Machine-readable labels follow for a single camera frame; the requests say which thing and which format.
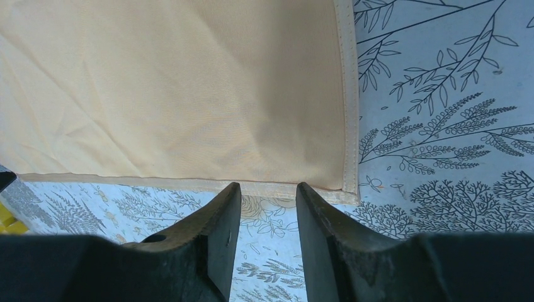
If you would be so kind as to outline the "orange cloth napkin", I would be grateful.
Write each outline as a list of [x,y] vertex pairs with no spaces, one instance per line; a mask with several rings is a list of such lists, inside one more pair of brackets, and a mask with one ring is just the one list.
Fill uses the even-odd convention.
[[356,59],[351,1],[2,1],[1,164],[358,204]]

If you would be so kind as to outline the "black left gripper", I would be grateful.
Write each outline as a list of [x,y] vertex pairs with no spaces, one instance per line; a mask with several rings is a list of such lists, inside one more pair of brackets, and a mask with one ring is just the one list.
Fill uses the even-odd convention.
[[4,191],[9,185],[11,185],[17,176],[14,172],[0,172],[0,192]]

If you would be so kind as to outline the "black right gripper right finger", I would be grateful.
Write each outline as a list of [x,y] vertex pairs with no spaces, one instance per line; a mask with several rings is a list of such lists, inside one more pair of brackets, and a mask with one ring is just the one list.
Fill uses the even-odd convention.
[[296,191],[309,301],[532,301],[530,233],[418,233],[394,240],[308,184]]

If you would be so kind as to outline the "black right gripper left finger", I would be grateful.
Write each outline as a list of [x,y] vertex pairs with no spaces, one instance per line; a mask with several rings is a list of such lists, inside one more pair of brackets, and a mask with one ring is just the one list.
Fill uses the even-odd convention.
[[2,301],[228,301],[241,219],[229,184],[139,243],[92,235],[3,235]]

